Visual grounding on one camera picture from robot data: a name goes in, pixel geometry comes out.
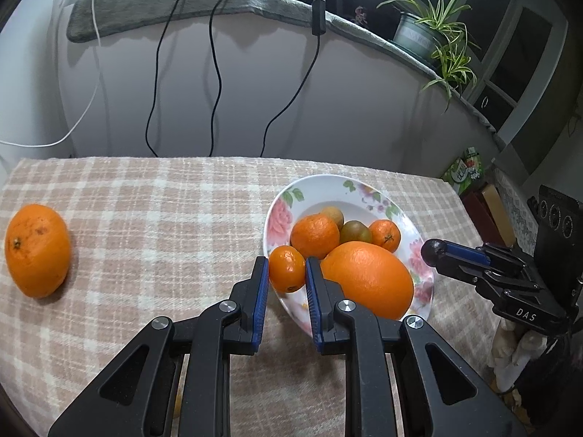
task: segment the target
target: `potted plant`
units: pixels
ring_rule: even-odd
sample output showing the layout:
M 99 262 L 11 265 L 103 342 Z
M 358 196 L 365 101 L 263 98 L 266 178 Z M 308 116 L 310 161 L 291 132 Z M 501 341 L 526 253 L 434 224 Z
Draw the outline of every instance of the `potted plant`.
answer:
M 396 1 L 409 3 L 418 14 L 401 13 L 393 41 L 424 61 L 435 61 L 435 67 L 441 72 L 441 77 L 425 84 L 422 90 L 436 83 L 443 84 L 447 93 L 445 107 L 447 110 L 450 106 L 452 88 L 461 93 L 469 81 L 476 83 L 476 74 L 468 65 L 471 58 L 466 55 L 468 43 L 466 25 L 461 21 L 451 21 L 453 15 L 471 7 L 467 4 L 457 6 L 459 0 L 450 0 L 447 5 L 444 0 L 438 0 L 435 6 L 431 0 L 426 0 L 427 8 L 417 0 L 387 0 L 378 4 L 377 8 Z

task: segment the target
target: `white cable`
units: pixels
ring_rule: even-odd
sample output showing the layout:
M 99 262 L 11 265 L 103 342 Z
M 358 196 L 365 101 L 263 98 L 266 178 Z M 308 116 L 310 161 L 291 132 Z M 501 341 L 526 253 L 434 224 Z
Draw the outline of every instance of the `white cable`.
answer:
M 89 104 L 87 105 L 87 108 L 83 111 L 77 122 L 73 125 L 69 132 L 63 136 L 63 138 L 50 144 L 19 144 L 17 142 L 2 141 L 1 139 L 0 144 L 6 144 L 8 146 L 17 146 L 19 148 L 50 148 L 65 141 L 71 135 L 73 130 L 77 128 L 77 125 L 80 124 L 81 120 L 85 117 L 86 113 L 89 111 L 89 108 L 91 107 L 91 104 L 93 103 L 95 94 L 97 94 L 97 89 L 99 88 L 99 82 L 101 80 L 101 77 L 103 77 L 103 72 L 101 71 L 101 61 L 99 60 L 99 53 L 101 51 L 101 37 L 99 36 L 99 29 L 97 27 L 97 21 L 95 19 L 95 0 L 91 0 L 91 19 L 93 20 L 93 29 L 95 30 L 95 36 L 97 36 L 97 52 L 95 53 L 95 56 L 97 59 L 98 74 L 97 81 L 95 82 L 95 89 L 93 89 L 93 94 L 91 96 L 91 99 L 89 100 Z

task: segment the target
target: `spider plant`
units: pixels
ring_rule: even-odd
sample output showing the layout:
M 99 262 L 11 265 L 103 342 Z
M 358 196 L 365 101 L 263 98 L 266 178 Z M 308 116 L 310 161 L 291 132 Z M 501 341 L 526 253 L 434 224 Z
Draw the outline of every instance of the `spider plant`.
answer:
M 468 4 L 458 5 L 459 0 L 450 0 L 446 5 L 445 0 L 438 0 L 437 4 L 433 6 L 431 0 L 425 0 L 426 6 L 419 3 L 417 0 L 387 0 L 379 3 L 377 8 L 383 5 L 395 3 L 396 1 L 401 1 L 408 3 L 413 6 L 417 14 L 413 14 L 416 19 L 417 24 L 425 23 L 434 31 L 443 34 L 448 42 L 455 43 L 459 39 L 464 38 L 467 40 L 467 28 L 461 21 L 450 21 L 452 16 L 464 11 L 465 9 L 471 9 Z
M 464 42 L 448 42 L 447 45 L 437 48 L 435 50 L 435 58 L 439 59 L 441 64 L 441 77 L 429 81 L 421 89 L 425 90 L 426 88 L 438 83 L 445 86 L 447 105 L 445 106 L 444 113 L 447 112 L 447 109 L 450 107 L 452 85 L 455 84 L 461 98 L 461 91 L 464 85 L 469 81 L 471 81 L 472 84 L 476 84 L 476 74 L 474 74 L 468 66 L 472 58 L 465 54 L 466 49 L 467 40 Z

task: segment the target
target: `tablecloth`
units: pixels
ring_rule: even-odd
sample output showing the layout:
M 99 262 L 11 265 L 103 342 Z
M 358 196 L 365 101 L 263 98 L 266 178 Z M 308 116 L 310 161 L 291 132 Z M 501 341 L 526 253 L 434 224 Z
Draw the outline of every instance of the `tablecloth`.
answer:
M 336 173 L 385 192 L 424 238 L 481 243 L 451 187 L 437 179 L 308 161 L 245 158 L 23 160 L 0 194 L 0 230 L 22 205 L 65 219 L 74 255 L 52 296 L 25 297 L 0 269 L 0 383 L 41 436 L 152 318 L 182 320 L 228 297 L 261 254 L 274 196 L 294 179 Z M 472 287 L 437 276 L 429 322 L 478 372 L 497 320 Z M 337 436 L 344 367 L 322 357 L 267 301 L 263 343 L 231 360 L 231 432 Z

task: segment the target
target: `white wall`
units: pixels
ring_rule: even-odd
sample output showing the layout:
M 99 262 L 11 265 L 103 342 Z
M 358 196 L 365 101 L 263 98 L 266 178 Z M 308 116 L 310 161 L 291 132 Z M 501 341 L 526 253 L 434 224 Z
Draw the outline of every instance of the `white wall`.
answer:
M 579 113 L 583 114 L 583 91 L 578 100 Z M 579 122 L 570 138 L 567 126 L 561 132 L 549 154 L 523 184 L 527 197 L 538 197 L 541 184 L 583 201 L 583 122 Z
M 66 40 L 71 8 L 59 38 Z M 152 105 L 154 55 L 163 25 L 103 38 L 100 88 L 74 133 L 80 156 L 151 156 L 144 129 Z M 219 15 L 215 44 L 223 78 L 215 155 L 256 157 L 270 118 L 288 103 L 316 49 L 309 28 L 253 14 Z M 69 123 L 96 77 L 95 42 L 59 44 L 59 84 Z M 310 78 L 271 127 L 265 155 L 439 176 L 476 146 L 497 153 L 491 135 L 444 91 L 420 92 L 427 76 L 398 58 L 328 31 Z M 150 141 L 161 156 L 206 156 L 218 91 L 208 18 L 172 22 L 161 47 L 159 103 Z
M 0 32 L 2 140 L 48 144 L 67 131 L 54 69 L 51 26 L 52 10 L 59 3 L 60 0 L 22 0 Z M 73 153 L 70 139 L 43 149 L 0 145 L 0 186 L 23 157 L 46 159 Z

